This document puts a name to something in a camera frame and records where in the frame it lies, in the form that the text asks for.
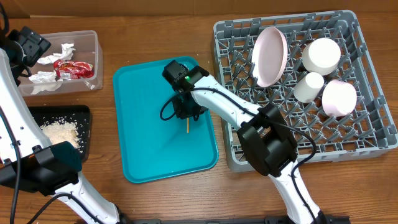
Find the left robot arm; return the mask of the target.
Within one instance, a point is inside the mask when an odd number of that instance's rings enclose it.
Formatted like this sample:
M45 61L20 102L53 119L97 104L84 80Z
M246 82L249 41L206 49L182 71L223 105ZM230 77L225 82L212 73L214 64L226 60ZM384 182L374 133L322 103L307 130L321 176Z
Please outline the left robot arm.
M121 223L119 208L85 178L76 149L52 144L32 117L17 79L28 74L50 42L24 27L1 28L1 185L14 189L10 221L20 191L40 192L70 207L87 223Z

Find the clear plastic bin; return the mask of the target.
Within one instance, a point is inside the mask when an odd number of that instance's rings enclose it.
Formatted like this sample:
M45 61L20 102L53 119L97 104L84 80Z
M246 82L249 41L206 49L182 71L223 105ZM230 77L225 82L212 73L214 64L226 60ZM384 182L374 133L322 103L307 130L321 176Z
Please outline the clear plastic bin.
M20 77L19 91L22 96L54 95L77 91L98 90L103 87L103 53L98 42L97 33L93 30L74 32L58 32L44 34L51 46L44 56L58 54L62 51L63 44L73 44L72 60L86 62L93 66L94 75L89 78L60 81L54 78L52 82Z

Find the grey dishwasher rack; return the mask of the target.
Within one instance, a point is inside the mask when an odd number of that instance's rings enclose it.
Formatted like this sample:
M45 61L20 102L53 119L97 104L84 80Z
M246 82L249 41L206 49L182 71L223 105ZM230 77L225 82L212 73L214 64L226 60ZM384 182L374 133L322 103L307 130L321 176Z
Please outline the grey dishwasher rack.
M281 78L263 88L252 73L253 47L267 27L276 27L287 40L287 64ZM296 134L299 159L317 145L315 162L348 161L377 157L397 147L397 128L389 111L356 14L349 10L256 17L219 21L214 24L214 55L217 80L230 92L254 104L272 103ZM342 117L329 117L322 99L301 103L294 86L307 71L302 63L304 48L314 40L334 40L341 57L337 68L325 77L354 86L356 107Z

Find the rice and peanut shells pile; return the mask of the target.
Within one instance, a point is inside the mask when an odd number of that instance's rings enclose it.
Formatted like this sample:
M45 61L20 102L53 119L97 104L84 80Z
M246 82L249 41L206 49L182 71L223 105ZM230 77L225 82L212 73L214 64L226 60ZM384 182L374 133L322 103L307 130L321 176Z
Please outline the rice and peanut shells pile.
M40 129L50 139L52 144L58 144L64 141L69 142L80 154L81 137L78 134L79 124L77 120L69 120L66 116L54 117L54 121L45 121Z

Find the silver red snack wrapper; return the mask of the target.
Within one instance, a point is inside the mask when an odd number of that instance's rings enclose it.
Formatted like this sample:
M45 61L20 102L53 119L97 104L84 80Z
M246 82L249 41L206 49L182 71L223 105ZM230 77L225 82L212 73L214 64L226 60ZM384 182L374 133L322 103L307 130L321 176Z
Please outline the silver red snack wrapper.
M94 66L86 62L56 60L53 63L53 68L57 77L63 80L91 78L95 74Z

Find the teal serving tray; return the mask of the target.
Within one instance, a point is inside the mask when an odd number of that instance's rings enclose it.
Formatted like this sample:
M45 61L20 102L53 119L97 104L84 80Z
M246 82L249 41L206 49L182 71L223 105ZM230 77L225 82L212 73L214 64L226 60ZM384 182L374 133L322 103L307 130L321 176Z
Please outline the teal serving tray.
M211 114L198 121L170 116L166 102L174 95L162 76L170 59L120 68L113 77L123 172L128 181L141 184L211 169L219 152Z

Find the white round plate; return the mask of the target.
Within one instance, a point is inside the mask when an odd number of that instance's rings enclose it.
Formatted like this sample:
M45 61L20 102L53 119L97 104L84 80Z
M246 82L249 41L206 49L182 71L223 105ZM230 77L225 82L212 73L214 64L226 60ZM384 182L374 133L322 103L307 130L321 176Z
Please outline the white round plate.
M261 87L273 85L282 76L287 63L287 41L276 27L265 28L257 37L251 62L252 75Z

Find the white paper cup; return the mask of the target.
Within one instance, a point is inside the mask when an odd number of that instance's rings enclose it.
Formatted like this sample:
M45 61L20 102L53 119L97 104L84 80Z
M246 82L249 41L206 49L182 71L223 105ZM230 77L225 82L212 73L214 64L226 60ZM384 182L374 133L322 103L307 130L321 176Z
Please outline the white paper cup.
M324 85L324 78L316 72L306 74L294 87L294 97L302 103L312 102Z

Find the white bowl with rice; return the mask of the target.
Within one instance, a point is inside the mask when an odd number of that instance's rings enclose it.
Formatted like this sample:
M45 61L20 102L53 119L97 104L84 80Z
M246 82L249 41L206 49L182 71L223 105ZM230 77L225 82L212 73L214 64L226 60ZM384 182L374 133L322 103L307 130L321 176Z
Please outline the white bowl with rice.
M341 50L334 40L320 38L304 48L302 63L309 72L317 72L325 76L337 68L340 57Z

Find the white bowl with few peanuts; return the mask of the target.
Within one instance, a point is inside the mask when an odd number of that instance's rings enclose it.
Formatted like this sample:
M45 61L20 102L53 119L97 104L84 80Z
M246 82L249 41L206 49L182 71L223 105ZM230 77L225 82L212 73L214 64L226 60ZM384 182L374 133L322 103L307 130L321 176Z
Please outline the white bowl with few peanuts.
M323 90L322 107L327 116L346 116L354 110L356 102L356 89L350 83L332 80Z

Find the white tissue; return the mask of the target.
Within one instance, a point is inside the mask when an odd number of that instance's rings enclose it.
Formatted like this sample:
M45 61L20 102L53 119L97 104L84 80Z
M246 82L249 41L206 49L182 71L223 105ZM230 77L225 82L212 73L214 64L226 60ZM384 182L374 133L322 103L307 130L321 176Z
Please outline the white tissue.
M70 60L73 57L75 44L62 44L61 53L53 53L52 55L39 58L37 63L41 65L53 65L56 60ZM60 87L59 78L57 78L55 70L52 72L38 71L36 74L29 77L29 80L34 84L31 95L37 95L41 91L55 91Z

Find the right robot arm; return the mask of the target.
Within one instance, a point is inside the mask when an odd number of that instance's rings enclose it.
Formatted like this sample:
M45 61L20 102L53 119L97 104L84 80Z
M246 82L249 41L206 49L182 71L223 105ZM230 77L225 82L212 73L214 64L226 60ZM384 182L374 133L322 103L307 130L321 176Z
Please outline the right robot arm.
M220 85L212 75L182 72L164 77L175 95L169 100L174 116L198 119L211 110L237 132L246 160L274 183L291 223L326 223L320 207L312 200L299 172L297 142L280 111L273 105L261 107L241 99Z

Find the black plastic tray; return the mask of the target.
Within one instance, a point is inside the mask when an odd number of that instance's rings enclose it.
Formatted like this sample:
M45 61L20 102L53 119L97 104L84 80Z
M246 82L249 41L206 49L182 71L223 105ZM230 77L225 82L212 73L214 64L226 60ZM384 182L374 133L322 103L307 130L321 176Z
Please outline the black plastic tray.
M69 120L77 120L79 124L78 134L81 137L81 149L83 153L80 154L80 159L85 162L90 151L90 134L91 134L91 120L92 115L89 107L86 105L71 105L71 106L31 106L29 111L34 117L35 122L40 127L45 121L54 121L54 117L66 116Z

